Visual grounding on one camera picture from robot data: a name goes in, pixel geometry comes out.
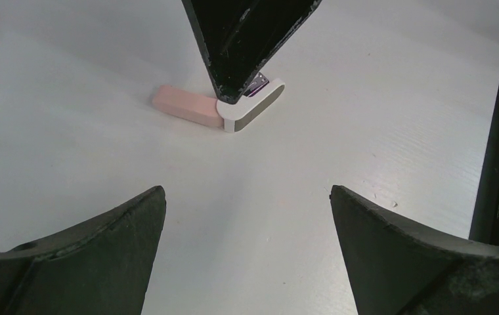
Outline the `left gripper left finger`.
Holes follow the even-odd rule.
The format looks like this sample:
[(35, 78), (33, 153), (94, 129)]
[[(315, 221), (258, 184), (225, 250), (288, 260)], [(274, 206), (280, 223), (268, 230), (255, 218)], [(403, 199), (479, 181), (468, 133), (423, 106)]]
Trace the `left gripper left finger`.
[(140, 314), (165, 214), (165, 191), (155, 186), (0, 252), (0, 314)]

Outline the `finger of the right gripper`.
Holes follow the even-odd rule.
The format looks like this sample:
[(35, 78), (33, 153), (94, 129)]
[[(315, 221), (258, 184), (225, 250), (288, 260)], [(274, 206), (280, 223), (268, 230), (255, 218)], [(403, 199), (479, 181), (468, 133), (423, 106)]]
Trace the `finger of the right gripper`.
[(235, 104), (316, 0), (183, 0), (217, 98)]

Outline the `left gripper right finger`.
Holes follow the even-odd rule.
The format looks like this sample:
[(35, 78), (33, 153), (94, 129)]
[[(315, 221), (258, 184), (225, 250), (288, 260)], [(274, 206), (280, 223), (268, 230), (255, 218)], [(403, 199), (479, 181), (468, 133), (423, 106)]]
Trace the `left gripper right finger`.
[(359, 314), (499, 314), (499, 247), (459, 238), (333, 186)]

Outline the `pink and white stapler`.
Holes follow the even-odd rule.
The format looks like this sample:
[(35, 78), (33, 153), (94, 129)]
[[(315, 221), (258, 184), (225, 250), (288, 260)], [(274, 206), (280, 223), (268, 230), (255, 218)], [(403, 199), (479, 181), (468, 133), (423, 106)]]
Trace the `pink and white stapler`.
[(154, 107), (171, 116), (236, 133), (247, 127), (284, 92), (281, 79), (270, 80), (259, 72), (235, 104), (162, 85), (153, 97)]

